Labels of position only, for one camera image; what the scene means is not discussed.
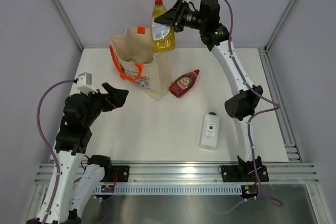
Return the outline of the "yellow dish soap bottle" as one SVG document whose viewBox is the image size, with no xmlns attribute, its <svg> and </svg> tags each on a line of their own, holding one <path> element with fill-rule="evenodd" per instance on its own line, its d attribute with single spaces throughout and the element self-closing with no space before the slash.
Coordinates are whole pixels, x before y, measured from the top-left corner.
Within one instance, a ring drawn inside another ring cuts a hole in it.
<svg viewBox="0 0 336 224">
<path fill-rule="evenodd" d="M 155 52 L 168 52 L 175 49 L 175 34 L 170 26 L 156 23 L 154 20 L 167 11 L 163 0 L 154 1 L 152 12 L 151 35 L 152 45 Z"/>
</svg>

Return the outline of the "red dish soap bottle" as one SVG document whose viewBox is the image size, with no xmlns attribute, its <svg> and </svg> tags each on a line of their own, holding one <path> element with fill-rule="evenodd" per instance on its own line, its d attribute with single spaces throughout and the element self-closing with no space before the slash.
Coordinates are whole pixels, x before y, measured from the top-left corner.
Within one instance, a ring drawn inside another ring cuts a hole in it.
<svg viewBox="0 0 336 224">
<path fill-rule="evenodd" d="M 181 98 L 195 84 L 200 70 L 196 69 L 192 72 L 185 73 L 178 77 L 170 86 L 169 91 L 177 98 Z"/>
</svg>

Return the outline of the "white rectangular bottle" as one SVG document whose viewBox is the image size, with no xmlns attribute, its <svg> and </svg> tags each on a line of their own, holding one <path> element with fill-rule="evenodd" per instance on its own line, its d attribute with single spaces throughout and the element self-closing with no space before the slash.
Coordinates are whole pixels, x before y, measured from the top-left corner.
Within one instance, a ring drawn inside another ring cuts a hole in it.
<svg viewBox="0 0 336 224">
<path fill-rule="evenodd" d="M 215 112 L 206 114 L 203 118 L 203 125 L 200 138 L 200 148 L 215 150 L 218 146 L 220 117 Z"/>
</svg>

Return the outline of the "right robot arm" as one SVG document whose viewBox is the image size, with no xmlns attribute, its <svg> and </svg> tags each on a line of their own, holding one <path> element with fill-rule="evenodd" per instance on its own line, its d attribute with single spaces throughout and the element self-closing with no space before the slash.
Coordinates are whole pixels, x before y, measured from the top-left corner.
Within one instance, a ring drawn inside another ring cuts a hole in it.
<svg viewBox="0 0 336 224">
<path fill-rule="evenodd" d="M 253 180 L 262 167 L 261 157 L 256 154 L 254 129 L 251 118 L 255 114 L 262 86 L 250 80 L 240 63 L 228 29 L 220 22 L 218 0 L 201 0 L 198 10 L 191 10 L 185 0 L 177 0 L 175 5 L 154 19 L 155 23 L 170 26 L 175 32 L 184 27 L 199 31 L 201 41 L 214 55 L 229 82 L 232 97 L 224 103 L 227 114 L 233 119 L 239 146 L 238 164 L 223 166 L 222 176 L 245 181 Z"/>
</svg>

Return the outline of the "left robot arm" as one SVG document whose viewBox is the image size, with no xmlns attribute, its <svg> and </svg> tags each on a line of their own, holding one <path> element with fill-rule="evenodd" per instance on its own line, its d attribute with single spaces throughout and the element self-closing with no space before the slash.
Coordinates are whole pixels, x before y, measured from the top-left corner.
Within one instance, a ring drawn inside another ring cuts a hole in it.
<svg viewBox="0 0 336 224">
<path fill-rule="evenodd" d="M 65 99 L 56 144 L 47 145 L 55 161 L 47 194 L 37 216 L 27 223 L 81 223 L 98 182 L 116 179 L 111 158 L 102 155 L 92 155 L 82 177 L 76 176 L 92 137 L 90 127 L 102 112 L 123 107 L 129 91 L 107 82 L 102 84 L 105 93 L 88 85 L 80 86 L 78 79 L 70 83 L 76 84 L 80 92 Z"/>
</svg>

